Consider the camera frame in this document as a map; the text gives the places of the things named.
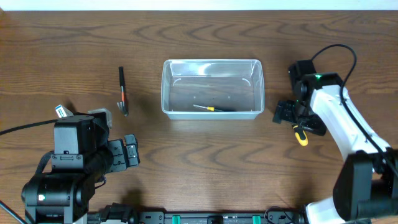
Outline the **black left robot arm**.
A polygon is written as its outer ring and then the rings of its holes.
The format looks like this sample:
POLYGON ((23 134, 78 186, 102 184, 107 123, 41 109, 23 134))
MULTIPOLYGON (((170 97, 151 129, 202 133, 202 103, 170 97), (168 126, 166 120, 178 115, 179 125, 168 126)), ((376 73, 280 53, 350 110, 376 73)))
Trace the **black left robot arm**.
POLYGON ((39 162, 21 197, 27 223, 74 223, 89 210, 97 183, 105 175, 140 163, 133 134, 109 140, 106 112, 56 120, 54 150, 39 162))

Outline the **slim yellow black screwdriver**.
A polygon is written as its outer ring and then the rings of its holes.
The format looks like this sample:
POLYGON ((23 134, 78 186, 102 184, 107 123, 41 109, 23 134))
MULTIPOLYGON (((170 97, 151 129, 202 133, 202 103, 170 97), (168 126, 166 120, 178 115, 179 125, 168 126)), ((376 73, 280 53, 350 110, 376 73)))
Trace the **slim yellow black screwdriver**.
POLYGON ((202 109, 202 110, 212 111, 212 112, 235 112, 235 110, 225 109, 225 108, 217 108, 214 106, 193 105, 193 107, 202 109))

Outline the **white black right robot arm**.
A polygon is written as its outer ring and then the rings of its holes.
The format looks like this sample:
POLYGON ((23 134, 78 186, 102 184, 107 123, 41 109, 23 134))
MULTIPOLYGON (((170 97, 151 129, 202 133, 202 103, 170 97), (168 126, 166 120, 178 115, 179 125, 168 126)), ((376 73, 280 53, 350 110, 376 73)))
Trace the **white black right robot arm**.
POLYGON ((397 215, 397 151, 368 125, 336 73, 290 72, 295 101, 280 101, 297 141, 330 133, 344 164, 331 197, 305 207, 306 223, 352 223, 397 215))

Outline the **stubby yellow black screwdriver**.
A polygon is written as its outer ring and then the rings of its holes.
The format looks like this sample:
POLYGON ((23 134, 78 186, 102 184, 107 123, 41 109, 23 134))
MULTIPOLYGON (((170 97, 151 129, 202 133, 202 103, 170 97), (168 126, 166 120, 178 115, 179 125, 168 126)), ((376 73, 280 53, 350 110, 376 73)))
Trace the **stubby yellow black screwdriver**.
POLYGON ((307 146, 308 145, 308 137, 307 137, 304 129, 301 126, 296 125, 296 124, 292 125, 292 129, 295 133, 295 137, 296 137, 298 143, 301 146, 307 146))

